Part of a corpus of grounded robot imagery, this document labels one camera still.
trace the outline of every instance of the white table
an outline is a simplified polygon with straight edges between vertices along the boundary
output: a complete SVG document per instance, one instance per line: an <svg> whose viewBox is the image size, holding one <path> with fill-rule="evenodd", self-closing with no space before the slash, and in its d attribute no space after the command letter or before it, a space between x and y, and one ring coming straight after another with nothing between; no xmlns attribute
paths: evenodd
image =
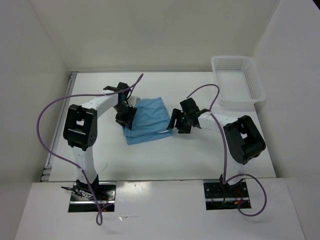
<svg viewBox="0 0 320 240"><path fill-rule="evenodd" d="M72 94L101 93L106 86L116 87L119 82L133 84L140 72L78 73ZM141 98L162 97L169 112L180 109L180 102L195 88L214 83L212 72L146 72L134 89L133 95ZM193 99L200 108L208 108L217 90L205 87ZM66 104L57 131L53 150L61 156L74 159L72 151L61 134L66 111L70 104L81 105L91 97L75 97ZM254 106L245 109L226 109L218 104L214 112L252 118L260 133L261 126ZM101 181L152 181L218 179L223 171L223 143L219 133L193 128L191 134L174 136L128 146L121 127L115 122L116 111L108 110L98 119L98 138L93 146L94 165ZM75 181L74 166L50 157L51 182ZM257 178L274 178L275 171L268 148L258 158L245 165L245 172Z"/></svg>
<svg viewBox="0 0 320 240"><path fill-rule="evenodd" d="M247 188L255 213L264 196L253 179ZM68 213L71 182L33 183L15 240L304 240L282 178L264 178L264 212L242 216L237 209L206 210L202 180L118 182L115 212Z"/></svg>

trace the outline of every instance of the folded cloth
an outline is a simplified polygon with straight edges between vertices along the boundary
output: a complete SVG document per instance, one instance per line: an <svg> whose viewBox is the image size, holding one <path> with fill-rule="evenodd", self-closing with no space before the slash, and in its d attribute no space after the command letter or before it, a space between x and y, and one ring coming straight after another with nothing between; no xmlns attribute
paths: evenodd
<svg viewBox="0 0 320 240"><path fill-rule="evenodd" d="M167 130L170 117L161 97L141 99L135 107L137 111L132 122L132 129L123 128L128 145L172 136L172 130Z"/></svg>

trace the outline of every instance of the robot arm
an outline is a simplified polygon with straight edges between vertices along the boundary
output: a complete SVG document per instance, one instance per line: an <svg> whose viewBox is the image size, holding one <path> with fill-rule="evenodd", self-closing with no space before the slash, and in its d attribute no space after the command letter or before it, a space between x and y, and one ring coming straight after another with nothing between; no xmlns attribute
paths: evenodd
<svg viewBox="0 0 320 240"><path fill-rule="evenodd" d="M117 87L105 87L102 93L114 93L128 87L127 84L120 82ZM75 162L85 171L93 190L99 187L99 177L93 158L93 145L98 136L98 118L113 107L117 111L115 121L131 130L137 108L135 108L135 102L129 105L128 94L129 90L114 95L98 96L82 105L72 104L68 108L63 137L72 149ZM77 170L76 186L78 190L89 192L81 169Z"/></svg>
<svg viewBox="0 0 320 240"><path fill-rule="evenodd" d="M208 109L200 110L192 98L180 102L182 111L174 109L167 129L176 127L179 134L189 134L192 127L220 132L216 121ZM243 173L243 166L256 158L266 149L266 143L252 119L244 115L240 118L214 114L226 139L227 171L225 179ZM235 185L241 177L232 179L228 184Z"/></svg>

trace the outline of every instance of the white wall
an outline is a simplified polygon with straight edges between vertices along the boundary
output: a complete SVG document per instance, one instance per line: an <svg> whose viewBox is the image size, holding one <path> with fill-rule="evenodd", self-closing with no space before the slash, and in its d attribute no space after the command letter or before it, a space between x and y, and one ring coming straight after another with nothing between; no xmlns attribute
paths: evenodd
<svg viewBox="0 0 320 240"><path fill-rule="evenodd" d="M278 0L30 0L72 71L209 70L251 56Z"/></svg>
<svg viewBox="0 0 320 240"><path fill-rule="evenodd" d="M68 73L28 0L1 0L0 34L0 239L11 240L47 157L36 137L38 114L65 94ZM60 109L43 118L47 144Z"/></svg>
<svg viewBox="0 0 320 240"><path fill-rule="evenodd" d="M307 240L319 239L320 11L281 0L254 51L267 99L256 106L273 165Z"/></svg>

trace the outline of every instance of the laundry basket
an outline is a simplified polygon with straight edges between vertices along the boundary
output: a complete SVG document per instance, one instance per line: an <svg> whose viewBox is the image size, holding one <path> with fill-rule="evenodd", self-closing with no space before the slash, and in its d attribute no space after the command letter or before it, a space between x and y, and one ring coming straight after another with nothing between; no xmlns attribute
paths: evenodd
<svg viewBox="0 0 320 240"><path fill-rule="evenodd" d="M214 56L212 70L222 106L247 106L266 99L255 61L248 56Z"/></svg>

